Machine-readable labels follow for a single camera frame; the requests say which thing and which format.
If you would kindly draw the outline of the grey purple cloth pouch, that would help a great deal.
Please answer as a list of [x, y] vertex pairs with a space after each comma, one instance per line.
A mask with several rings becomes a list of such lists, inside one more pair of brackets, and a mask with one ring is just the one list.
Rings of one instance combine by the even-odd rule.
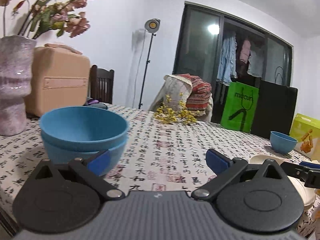
[[100, 108], [100, 109], [108, 109], [108, 107], [104, 103], [100, 102], [99, 100], [90, 98], [90, 97], [87, 97], [84, 106], [95, 107], [95, 108]]

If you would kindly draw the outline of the pink hard suitcase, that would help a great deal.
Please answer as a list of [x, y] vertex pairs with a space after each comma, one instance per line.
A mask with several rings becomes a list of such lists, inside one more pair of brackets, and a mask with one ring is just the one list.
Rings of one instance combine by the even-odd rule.
[[47, 43], [34, 49], [31, 93], [24, 98], [28, 114], [42, 116], [53, 109], [86, 102], [91, 63], [81, 52]]

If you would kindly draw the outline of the yellow blossom branch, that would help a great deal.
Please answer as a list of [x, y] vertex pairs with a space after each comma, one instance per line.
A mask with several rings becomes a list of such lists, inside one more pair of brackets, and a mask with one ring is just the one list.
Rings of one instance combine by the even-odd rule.
[[191, 111], [187, 108], [186, 101], [183, 100], [183, 93], [178, 94], [178, 101], [174, 101], [169, 94], [165, 95], [165, 100], [156, 109], [153, 116], [162, 124], [173, 125], [180, 122], [184, 125], [197, 123], [200, 111]]

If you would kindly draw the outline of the dark wooden chair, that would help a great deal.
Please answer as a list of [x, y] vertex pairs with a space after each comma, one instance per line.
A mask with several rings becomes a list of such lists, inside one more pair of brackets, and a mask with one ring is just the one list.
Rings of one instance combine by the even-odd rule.
[[103, 103], [113, 101], [114, 70], [93, 65], [89, 74], [90, 97]]

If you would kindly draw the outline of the blue bowl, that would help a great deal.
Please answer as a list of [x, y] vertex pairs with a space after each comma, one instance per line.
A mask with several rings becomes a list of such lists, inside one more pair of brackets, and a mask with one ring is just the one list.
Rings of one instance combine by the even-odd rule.
[[55, 164], [66, 164], [75, 158], [88, 159], [92, 155], [109, 150], [110, 162], [100, 176], [106, 175], [120, 161], [128, 140], [127, 132], [119, 137], [111, 138], [105, 142], [71, 142], [64, 141], [41, 133], [44, 148], [48, 158]]
[[276, 131], [270, 133], [271, 147], [277, 153], [288, 154], [295, 148], [297, 142], [297, 139], [289, 135]]
[[41, 116], [39, 125], [44, 141], [80, 152], [113, 148], [125, 140], [129, 129], [120, 115], [87, 106], [54, 109]]

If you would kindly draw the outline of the dried pink roses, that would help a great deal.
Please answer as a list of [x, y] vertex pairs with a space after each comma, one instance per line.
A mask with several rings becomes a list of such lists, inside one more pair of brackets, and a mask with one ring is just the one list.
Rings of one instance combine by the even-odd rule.
[[17, 35], [28, 38], [32, 34], [31, 38], [36, 40], [49, 31], [56, 31], [57, 37], [65, 33], [69, 33], [70, 38], [77, 37], [91, 27], [86, 13], [80, 11], [88, 1], [36, 0], [30, 3], [29, 0], [21, 0], [13, 7], [12, 16], [18, 15], [24, 4], [28, 5], [28, 12]]

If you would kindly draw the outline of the hanging pink garment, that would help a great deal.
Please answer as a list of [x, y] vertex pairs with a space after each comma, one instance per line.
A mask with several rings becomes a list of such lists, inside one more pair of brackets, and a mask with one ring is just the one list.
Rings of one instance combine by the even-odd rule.
[[239, 60], [246, 64], [248, 62], [250, 53], [251, 53], [251, 43], [248, 39], [245, 39], [242, 44], [242, 48], [240, 50]]

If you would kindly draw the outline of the yellow-green snack box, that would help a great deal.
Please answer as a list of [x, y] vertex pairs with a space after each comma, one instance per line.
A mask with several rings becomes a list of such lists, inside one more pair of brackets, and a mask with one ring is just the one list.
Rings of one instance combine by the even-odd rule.
[[290, 136], [298, 141], [295, 150], [311, 160], [319, 161], [319, 120], [297, 113], [290, 129]]

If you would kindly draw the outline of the cream plate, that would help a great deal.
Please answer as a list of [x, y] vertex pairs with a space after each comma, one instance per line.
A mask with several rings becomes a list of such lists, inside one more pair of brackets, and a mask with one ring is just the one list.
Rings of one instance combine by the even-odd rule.
[[[280, 158], [273, 157], [270, 155], [258, 154], [258, 155], [254, 155], [253, 157], [251, 157], [248, 163], [249, 164], [262, 164], [266, 159], [273, 159], [279, 165], [285, 161], [288, 161], [288, 160], [280, 159]], [[316, 200], [316, 194], [314, 192], [314, 189], [305, 187], [303, 182], [297, 178], [289, 177], [289, 180], [291, 181], [291, 183], [294, 185], [294, 187], [296, 188], [296, 190], [300, 194], [300, 196], [303, 200], [303, 203], [304, 203], [304, 210], [310, 209]]]

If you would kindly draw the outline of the green paper shopping bag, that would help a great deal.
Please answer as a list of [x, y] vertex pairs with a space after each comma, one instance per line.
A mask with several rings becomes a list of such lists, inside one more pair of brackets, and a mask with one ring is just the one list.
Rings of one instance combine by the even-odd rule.
[[249, 133], [259, 98], [259, 89], [240, 82], [231, 82], [221, 126], [225, 129]]

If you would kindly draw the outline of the studio lamp on stand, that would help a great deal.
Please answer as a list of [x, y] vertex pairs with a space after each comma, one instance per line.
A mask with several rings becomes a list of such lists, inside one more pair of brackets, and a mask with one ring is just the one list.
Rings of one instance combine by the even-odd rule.
[[144, 54], [144, 48], [145, 48], [145, 42], [146, 42], [146, 36], [147, 34], [150, 34], [150, 42], [148, 47], [148, 53], [146, 56], [145, 66], [144, 66], [144, 72], [143, 72], [143, 79], [142, 79], [142, 85], [140, 89], [139, 94], [139, 102], [138, 102], [138, 109], [141, 109], [143, 106], [143, 92], [145, 87], [145, 81], [146, 81], [146, 75], [148, 71], [148, 66], [150, 64], [150, 54], [151, 54], [151, 48], [153, 43], [153, 38], [156, 37], [157, 31], [159, 31], [161, 25], [161, 20], [159, 18], [152, 18], [145, 22], [144, 29], [139, 29], [138, 34], [136, 35], [136, 48], [140, 49], [140, 54], [138, 57], [137, 62], [137, 69], [135, 73], [135, 79], [133, 82], [133, 98], [132, 98], [132, 107], [135, 106], [136, 103], [136, 96], [137, 96], [137, 82], [138, 82], [138, 76], [139, 76], [139, 70], [140, 70], [140, 64], [142, 62], [142, 56]]

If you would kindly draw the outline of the hanging blue clothes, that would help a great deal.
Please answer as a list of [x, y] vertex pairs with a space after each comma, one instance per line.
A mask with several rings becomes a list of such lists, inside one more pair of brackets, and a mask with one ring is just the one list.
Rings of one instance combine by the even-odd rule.
[[217, 81], [229, 86], [236, 73], [236, 32], [228, 31], [223, 36], [220, 61], [217, 72]]

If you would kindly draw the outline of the black paper shopping bag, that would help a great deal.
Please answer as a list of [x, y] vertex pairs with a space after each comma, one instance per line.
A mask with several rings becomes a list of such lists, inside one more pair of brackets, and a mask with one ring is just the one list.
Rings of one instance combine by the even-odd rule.
[[286, 85], [283, 67], [274, 71], [274, 80], [261, 81], [251, 134], [268, 139], [272, 131], [288, 135], [295, 114], [298, 89]]

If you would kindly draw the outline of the purple ceramic vase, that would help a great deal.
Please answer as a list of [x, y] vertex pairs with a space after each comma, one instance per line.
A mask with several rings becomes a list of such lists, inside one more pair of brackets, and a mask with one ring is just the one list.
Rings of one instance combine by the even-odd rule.
[[27, 116], [24, 97], [31, 93], [31, 67], [36, 41], [23, 36], [1, 38], [1, 135], [24, 131]]

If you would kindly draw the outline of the dark framed window door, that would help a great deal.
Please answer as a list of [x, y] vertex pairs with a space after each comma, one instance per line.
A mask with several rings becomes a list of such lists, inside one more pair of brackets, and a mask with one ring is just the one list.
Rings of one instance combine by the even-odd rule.
[[292, 47], [233, 16], [186, 4], [173, 73], [196, 75], [211, 84], [211, 121], [219, 123], [231, 82], [257, 88], [261, 81], [290, 85]]

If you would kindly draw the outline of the calligraphy print tablecloth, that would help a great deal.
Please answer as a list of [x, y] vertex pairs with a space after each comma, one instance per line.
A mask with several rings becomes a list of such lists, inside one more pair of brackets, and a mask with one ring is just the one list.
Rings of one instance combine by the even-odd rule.
[[296, 151], [274, 152], [267, 139], [199, 121], [164, 125], [151, 112], [110, 106], [128, 125], [117, 165], [99, 176], [125, 198], [103, 200], [47, 155], [39, 120], [1, 137], [1, 212], [15, 239], [302, 239], [304, 204], [273, 159], [249, 164], [213, 200], [191, 193], [217, 175], [206, 164], [214, 149], [249, 162], [264, 154], [300, 164]]

